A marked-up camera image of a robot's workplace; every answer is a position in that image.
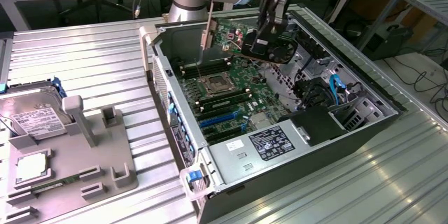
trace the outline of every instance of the hard drive label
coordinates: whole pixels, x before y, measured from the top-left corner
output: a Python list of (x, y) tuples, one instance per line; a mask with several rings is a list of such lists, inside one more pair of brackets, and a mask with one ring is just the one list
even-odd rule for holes
[(250, 139), (264, 161), (296, 149), (280, 126), (251, 135)]
[(24, 112), (11, 117), (31, 136), (39, 136), (64, 128), (54, 108)]

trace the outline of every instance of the circuit board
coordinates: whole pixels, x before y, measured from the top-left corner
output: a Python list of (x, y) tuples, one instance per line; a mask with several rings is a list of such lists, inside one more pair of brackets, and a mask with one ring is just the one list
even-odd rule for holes
[(254, 26), (244, 25), (228, 19), (216, 19), (218, 28), (214, 36), (214, 45), (219, 45), (223, 51), (240, 54), (244, 37)]
[[(250, 60), (236, 57), (231, 62), (228, 71), (191, 79), (178, 76), (187, 101), (210, 144), (216, 144), (252, 132), (260, 127), (275, 124), (279, 118), (290, 113), (275, 98), (275, 93), (259, 71), (264, 73)], [(216, 104), (219, 109), (202, 107), (202, 109), (211, 110), (207, 113), (199, 109), (199, 102), (226, 97), (236, 92), (243, 94), (235, 97), (243, 96), (244, 100), (223, 99), (222, 101), (227, 103)], [(220, 111), (224, 111), (224, 113), (208, 117), (207, 120), (204, 119), (204, 115)]]

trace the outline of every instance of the green circuit board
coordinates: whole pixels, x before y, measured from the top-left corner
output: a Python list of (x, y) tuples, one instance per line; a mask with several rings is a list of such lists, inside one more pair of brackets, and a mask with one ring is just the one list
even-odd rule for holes
[[(216, 123), (211, 126), (202, 127), (206, 139), (210, 144), (219, 143), (232, 137), (236, 137), (238, 135), (243, 135), (256, 130), (258, 128), (250, 120), (254, 115), (260, 115), (260, 113), (264, 114), (270, 123), (275, 124), (279, 118), (290, 113), (290, 111), (287, 111), (282, 105), (280, 101), (275, 98), (275, 93), (270, 86), (263, 82), (264, 77), (262, 73), (259, 73), (258, 67), (251, 63), (250, 60), (238, 57), (232, 60), (228, 71), (192, 79), (184, 79), (179, 76), (180, 86), (183, 88), (195, 117), (198, 118), (199, 125), (202, 125), (202, 122), (206, 120), (200, 120), (200, 117), (204, 113), (196, 106), (198, 101), (202, 101), (210, 97), (232, 93), (236, 90), (251, 90), (251, 97), (247, 101), (240, 103), (236, 102), (235, 104), (226, 106), (226, 109), (228, 109), (231, 113), (236, 113), (235, 119)], [(219, 92), (218, 94), (211, 94), (207, 82), (204, 80), (214, 78), (226, 78), (227, 82), (231, 80), (232, 85), (228, 85), (231, 87), (227, 87), (231, 88), (231, 90)], [(234, 134), (230, 136), (223, 135), (223, 133), (228, 133), (232, 129), (236, 130), (238, 128), (242, 128), (239, 132), (234, 132)]]
[(243, 45), (247, 32), (255, 27), (228, 19), (218, 19), (216, 22), (218, 28), (214, 35), (214, 44), (219, 45), (223, 51), (231, 54), (240, 54), (242, 50), (238, 46)]

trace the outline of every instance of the aluminum profile table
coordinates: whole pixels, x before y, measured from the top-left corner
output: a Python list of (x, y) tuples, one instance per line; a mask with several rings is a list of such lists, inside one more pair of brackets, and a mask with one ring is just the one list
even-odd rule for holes
[[(306, 9), (294, 7), (356, 65), (408, 108), (362, 149), (214, 223), (447, 222), (447, 123), (399, 88), (370, 59)], [(235, 10), (236, 15), (255, 10)], [(147, 19), (15, 34), (8, 83), (56, 75), (86, 114), (123, 110), (139, 187), (46, 223), (196, 223), (144, 80), (138, 28)], [(4, 204), (7, 132), (0, 131), (0, 204)]]
[[(384, 20), (387, 19), (390, 13), (396, 7), (396, 4), (400, 0), (391, 0), (382, 11), (372, 27), (370, 28), (366, 35), (362, 37), (358, 48), (363, 50), (366, 45), (368, 44), (379, 26), (383, 24)], [(448, 26), (448, 0), (404, 0), (407, 1), (414, 7), (419, 8), (424, 13), (432, 16), (440, 23)]]

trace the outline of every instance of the warning label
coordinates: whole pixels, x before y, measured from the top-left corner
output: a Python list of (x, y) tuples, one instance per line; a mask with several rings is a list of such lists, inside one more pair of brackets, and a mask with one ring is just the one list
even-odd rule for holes
[(280, 126), (251, 135), (250, 139), (264, 161), (296, 149)]
[(24, 112), (11, 117), (31, 136), (39, 136), (64, 128), (54, 108)]

